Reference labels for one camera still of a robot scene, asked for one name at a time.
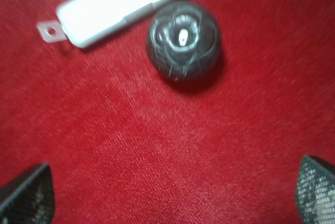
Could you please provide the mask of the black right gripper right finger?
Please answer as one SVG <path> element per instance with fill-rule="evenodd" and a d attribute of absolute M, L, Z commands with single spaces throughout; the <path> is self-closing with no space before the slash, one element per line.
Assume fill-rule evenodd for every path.
<path fill-rule="evenodd" d="M 334 224 L 334 164 L 317 156 L 303 156 L 295 202 L 302 223 Z"/>

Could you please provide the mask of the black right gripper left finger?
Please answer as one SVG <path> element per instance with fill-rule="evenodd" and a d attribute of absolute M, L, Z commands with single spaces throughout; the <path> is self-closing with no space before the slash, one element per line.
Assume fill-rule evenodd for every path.
<path fill-rule="evenodd" d="M 1 223 L 52 223 L 55 200 L 49 164 L 35 164 L 1 186 Z"/>

